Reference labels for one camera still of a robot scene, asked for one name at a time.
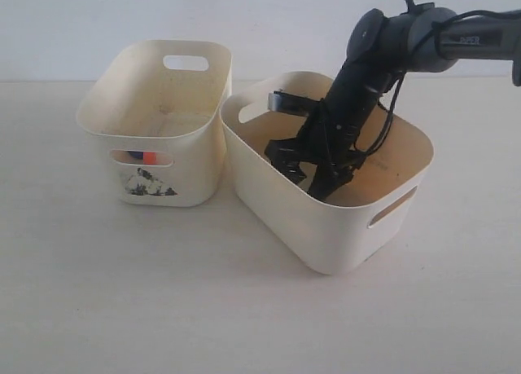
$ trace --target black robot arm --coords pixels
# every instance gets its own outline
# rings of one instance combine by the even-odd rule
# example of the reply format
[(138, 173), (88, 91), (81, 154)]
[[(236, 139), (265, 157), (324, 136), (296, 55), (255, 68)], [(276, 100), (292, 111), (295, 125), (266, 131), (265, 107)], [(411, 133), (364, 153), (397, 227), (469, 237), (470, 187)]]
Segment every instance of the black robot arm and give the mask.
[[(308, 193), (325, 200), (349, 183), (366, 158), (381, 147), (392, 124), (406, 73), (442, 73), (459, 59), (513, 61), (512, 79), (521, 86), (521, 11), (470, 11), (457, 15), (434, 3), (386, 17), (367, 12), (349, 38), (347, 59), (326, 96), (312, 101), (274, 92), (269, 109), (306, 117), (296, 136), (269, 141), (265, 155), (294, 184), (306, 178), (301, 162), (317, 166)], [(356, 147), (367, 118), (396, 86), (380, 136), (365, 151)]]

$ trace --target wall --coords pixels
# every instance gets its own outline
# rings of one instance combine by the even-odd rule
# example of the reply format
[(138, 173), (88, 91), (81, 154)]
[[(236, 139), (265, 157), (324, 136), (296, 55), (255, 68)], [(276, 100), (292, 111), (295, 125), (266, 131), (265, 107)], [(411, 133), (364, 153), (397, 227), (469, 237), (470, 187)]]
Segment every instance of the wall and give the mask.
[[(521, 8), (521, 0), (434, 1), (455, 11)], [(354, 24), (402, 0), (0, 0), (0, 81), (92, 80), (149, 38), (211, 40), (234, 52), (234, 76), (296, 69), (334, 76)], [(510, 64), (460, 62), (444, 76), (506, 74)]]

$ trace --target white table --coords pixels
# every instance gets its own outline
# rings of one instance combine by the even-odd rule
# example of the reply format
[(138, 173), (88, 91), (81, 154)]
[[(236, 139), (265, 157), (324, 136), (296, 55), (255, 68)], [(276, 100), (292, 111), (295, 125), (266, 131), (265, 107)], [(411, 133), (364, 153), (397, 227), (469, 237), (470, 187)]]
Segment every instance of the white table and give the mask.
[(398, 236), (343, 277), (306, 268), (226, 176), (193, 209), (114, 199), (75, 122), (89, 86), (0, 84), (2, 374), (521, 370), (508, 77), (405, 83), (436, 159)]

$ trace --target cream plastic bin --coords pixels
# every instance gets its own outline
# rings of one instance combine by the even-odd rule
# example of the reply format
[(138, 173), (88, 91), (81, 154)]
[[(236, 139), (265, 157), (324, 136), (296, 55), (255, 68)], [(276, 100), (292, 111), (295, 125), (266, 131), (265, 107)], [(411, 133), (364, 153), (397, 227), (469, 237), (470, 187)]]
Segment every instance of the cream plastic bin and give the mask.
[[(434, 156), (429, 138), (395, 117), (383, 147), (327, 203), (305, 192), (310, 178), (294, 185), (263, 151), (270, 139), (295, 136), (304, 118), (267, 111), (268, 94), (281, 90), (318, 100), (332, 81), (316, 73), (287, 73), (232, 95), (221, 107), (239, 198), (307, 266), (327, 275), (353, 270), (400, 230)], [(386, 115), (380, 108), (373, 111), (359, 148), (374, 142)]]
[(225, 157), (218, 110), (230, 93), (225, 47), (138, 42), (95, 83), (77, 122), (93, 135), (117, 197), (137, 205), (193, 206), (217, 189)]

